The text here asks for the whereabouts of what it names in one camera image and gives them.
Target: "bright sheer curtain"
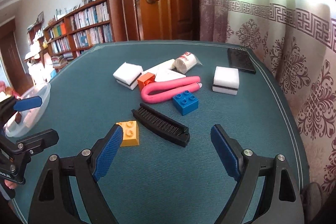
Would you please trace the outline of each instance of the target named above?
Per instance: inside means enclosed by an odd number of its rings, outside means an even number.
[[[335,18],[335,0],[201,0],[201,40],[251,48],[277,79],[326,196],[336,184]]]

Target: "pink flexible rod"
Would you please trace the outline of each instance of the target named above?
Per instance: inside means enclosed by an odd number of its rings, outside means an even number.
[[[176,94],[185,90],[195,92],[202,87],[201,79],[198,76],[185,77],[166,82],[155,82],[146,85],[141,91],[141,98],[145,103],[156,104],[173,98]],[[150,92],[166,90],[164,92],[149,95]]]

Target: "green tablecloth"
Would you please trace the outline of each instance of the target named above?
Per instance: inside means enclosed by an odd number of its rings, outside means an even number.
[[[131,109],[141,102],[139,89],[131,91],[113,78],[124,62],[144,70],[182,53],[194,53],[202,62],[187,72],[201,77],[195,93],[199,108],[181,116],[171,101],[153,105],[189,127],[186,148],[161,139],[142,125],[140,146],[122,147],[101,191],[120,224],[212,224],[235,186],[210,141],[211,127],[219,123],[243,148],[262,156],[284,154],[300,188],[309,182],[303,144],[286,99],[266,67],[249,50],[257,73],[239,72],[236,96],[212,92],[216,66],[228,66],[223,43],[158,41],[98,45],[65,67],[51,81],[49,105],[30,131],[57,130],[59,142],[33,156],[26,170],[26,185],[18,187],[14,204],[28,219],[31,198],[40,172],[51,154],[73,156],[106,135],[116,122],[134,120]],[[89,222],[75,179],[71,179],[82,220]],[[260,178],[245,220],[253,218],[263,186]]]

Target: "greek key pattern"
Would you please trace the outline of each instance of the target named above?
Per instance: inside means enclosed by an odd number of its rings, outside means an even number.
[[[330,22],[303,9],[289,9],[271,3],[269,6],[256,5],[239,0],[201,0],[201,5],[223,6],[229,11],[262,17],[286,24],[315,38],[336,52],[336,19]]]

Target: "transparent plastic bowl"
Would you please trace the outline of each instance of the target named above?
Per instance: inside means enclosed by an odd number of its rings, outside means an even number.
[[[26,99],[34,96],[40,96],[42,98],[42,105],[20,112],[22,119],[19,124],[15,122],[15,115],[11,117],[5,124],[5,133],[8,137],[22,137],[39,121],[49,103],[50,84],[45,83],[33,86],[27,90],[21,98]]]

